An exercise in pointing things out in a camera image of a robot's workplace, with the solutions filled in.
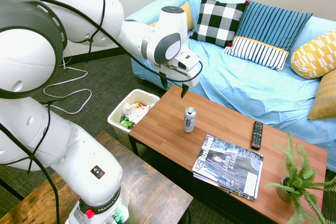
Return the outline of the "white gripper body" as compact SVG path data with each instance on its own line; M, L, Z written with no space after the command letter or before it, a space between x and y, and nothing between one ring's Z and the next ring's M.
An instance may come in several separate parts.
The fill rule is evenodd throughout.
M184 70L182 68L172 67L166 64L157 65L157 70L166 80L180 82L189 87L195 87L199 82L199 76L202 71L202 63L199 62L191 70Z

